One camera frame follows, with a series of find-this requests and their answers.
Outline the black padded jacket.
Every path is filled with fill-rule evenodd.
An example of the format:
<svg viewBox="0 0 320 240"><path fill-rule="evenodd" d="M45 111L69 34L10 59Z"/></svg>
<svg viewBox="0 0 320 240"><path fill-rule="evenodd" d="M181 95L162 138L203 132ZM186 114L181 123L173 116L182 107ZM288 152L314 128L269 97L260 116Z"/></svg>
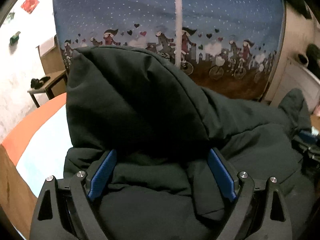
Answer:
<svg viewBox="0 0 320 240"><path fill-rule="evenodd" d="M83 47L73 51L66 113L65 177L117 155L93 205L109 239L214 239L228 207L207 164L212 148L254 179L276 177L293 238L306 229L316 194L292 148L311 129L298 89L278 107L229 99L147 50Z"/></svg>

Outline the pile of clothes on cabinet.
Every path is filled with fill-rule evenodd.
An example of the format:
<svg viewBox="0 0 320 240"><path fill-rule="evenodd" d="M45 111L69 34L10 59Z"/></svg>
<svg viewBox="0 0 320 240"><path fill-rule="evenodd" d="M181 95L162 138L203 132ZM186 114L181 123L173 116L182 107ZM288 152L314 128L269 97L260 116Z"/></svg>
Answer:
<svg viewBox="0 0 320 240"><path fill-rule="evenodd" d="M305 54L298 54L298 62L318 78L320 76L319 58L320 49L313 43L308 45Z"/></svg>

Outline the colour-block bed sheet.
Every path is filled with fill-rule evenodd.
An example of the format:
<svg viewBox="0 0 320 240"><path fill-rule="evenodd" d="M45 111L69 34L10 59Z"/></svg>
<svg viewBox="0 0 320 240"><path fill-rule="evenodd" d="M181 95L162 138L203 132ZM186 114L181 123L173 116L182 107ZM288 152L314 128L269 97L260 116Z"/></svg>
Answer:
<svg viewBox="0 0 320 240"><path fill-rule="evenodd" d="M66 94L27 115L1 143L1 208L20 236L29 237L37 197L45 179L63 178L71 148Z"/></svg>

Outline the white cabinet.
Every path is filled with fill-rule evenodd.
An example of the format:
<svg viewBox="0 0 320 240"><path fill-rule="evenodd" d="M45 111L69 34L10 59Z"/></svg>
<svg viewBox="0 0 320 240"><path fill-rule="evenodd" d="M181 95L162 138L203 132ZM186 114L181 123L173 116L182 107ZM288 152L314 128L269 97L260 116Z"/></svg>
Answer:
<svg viewBox="0 0 320 240"><path fill-rule="evenodd" d="M291 89L299 88L313 111L319 103L319 79L298 62L298 55L305 55L310 44L319 46L319 23L314 14L307 20L286 4L284 24L277 67L272 70L263 101L277 106Z"/></svg>

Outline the small wooden side table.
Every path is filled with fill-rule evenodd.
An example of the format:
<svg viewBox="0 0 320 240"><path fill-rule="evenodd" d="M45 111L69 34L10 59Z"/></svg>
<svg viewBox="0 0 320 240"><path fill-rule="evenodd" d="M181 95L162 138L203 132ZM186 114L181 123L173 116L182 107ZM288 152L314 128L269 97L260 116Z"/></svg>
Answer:
<svg viewBox="0 0 320 240"><path fill-rule="evenodd" d="M42 82L41 87L39 87L39 85L36 85L36 88L35 88L33 85L33 87L31 87L28 90L28 93L31 99L33 100L37 108L40 107L40 104L35 98L35 94L46 94L49 100L52 100L53 98L55 98L52 88L55 85L57 85L61 80L63 80L65 85L67 85L67 80L68 80L67 70L60 70L57 72L49 73L46 76L44 76L42 79L44 79L44 82Z"/></svg>

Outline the blue printed fabric wardrobe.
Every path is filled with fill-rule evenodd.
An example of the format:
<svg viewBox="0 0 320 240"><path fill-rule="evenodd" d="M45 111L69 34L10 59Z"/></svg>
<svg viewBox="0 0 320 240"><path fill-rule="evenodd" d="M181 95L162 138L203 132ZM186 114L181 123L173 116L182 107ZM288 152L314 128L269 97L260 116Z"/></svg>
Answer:
<svg viewBox="0 0 320 240"><path fill-rule="evenodd" d="M78 47L131 46L203 87L259 100L282 41L283 0L53 0L66 68Z"/></svg>

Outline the black item on table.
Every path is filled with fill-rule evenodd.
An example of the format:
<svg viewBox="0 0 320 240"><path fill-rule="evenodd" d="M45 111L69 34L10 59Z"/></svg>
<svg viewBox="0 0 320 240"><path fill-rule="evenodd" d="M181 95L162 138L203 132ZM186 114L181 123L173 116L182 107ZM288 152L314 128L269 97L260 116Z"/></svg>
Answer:
<svg viewBox="0 0 320 240"><path fill-rule="evenodd" d="M30 87L32 89L41 88L48 80L50 80L49 76L44 76L41 79L32 79L30 82Z"/></svg>

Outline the cardboard box behind table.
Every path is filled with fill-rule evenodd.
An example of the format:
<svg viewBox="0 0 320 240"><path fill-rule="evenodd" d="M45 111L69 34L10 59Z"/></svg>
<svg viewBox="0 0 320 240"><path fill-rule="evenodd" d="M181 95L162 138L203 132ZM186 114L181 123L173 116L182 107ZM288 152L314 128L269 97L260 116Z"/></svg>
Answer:
<svg viewBox="0 0 320 240"><path fill-rule="evenodd" d="M43 44L38 45L37 50L45 74L65 70L56 35L46 40Z"/></svg>

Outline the green wall hook ornament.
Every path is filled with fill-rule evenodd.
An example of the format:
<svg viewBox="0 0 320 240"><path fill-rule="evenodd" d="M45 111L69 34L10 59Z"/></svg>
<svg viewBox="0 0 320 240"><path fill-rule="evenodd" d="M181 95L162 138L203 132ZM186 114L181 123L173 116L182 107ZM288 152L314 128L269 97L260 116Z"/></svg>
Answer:
<svg viewBox="0 0 320 240"><path fill-rule="evenodd" d="M11 46L13 46L13 45L15 45L17 42L18 42L18 40L19 40L19 38L20 38L20 31L18 31L18 32L16 32L14 35L12 35L12 37L10 38L10 45Z"/></svg>

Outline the red paper wall decoration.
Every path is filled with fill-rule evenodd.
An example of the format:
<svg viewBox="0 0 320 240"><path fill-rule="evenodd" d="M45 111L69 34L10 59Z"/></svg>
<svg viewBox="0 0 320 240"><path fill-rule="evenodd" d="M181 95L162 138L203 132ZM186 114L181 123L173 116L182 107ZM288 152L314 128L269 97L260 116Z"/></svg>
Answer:
<svg viewBox="0 0 320 240"><path fill-rule="evenodd" d="M21 5L21 8L28 14L31 14L39 3L39 0L25 0Z"/></svg>

